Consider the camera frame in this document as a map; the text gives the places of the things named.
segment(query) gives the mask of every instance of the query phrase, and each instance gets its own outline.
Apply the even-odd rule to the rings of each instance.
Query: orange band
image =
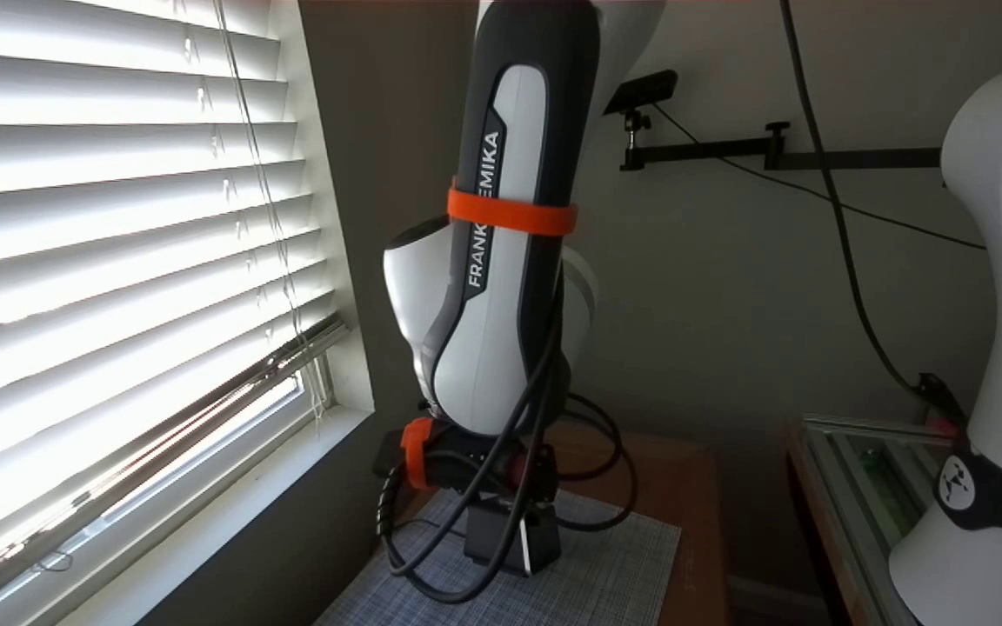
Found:
[[[523,229],[531,238],[566,238],[573,233],[579,222],[579,213],[571,207],[509,201],[509,200],[467,196],[460,187],[445,196],[445,215],[460,222]]]
[[[428,437],[431,418],[415,418],[401,432],[405,472],[415,490],[428,490]]]

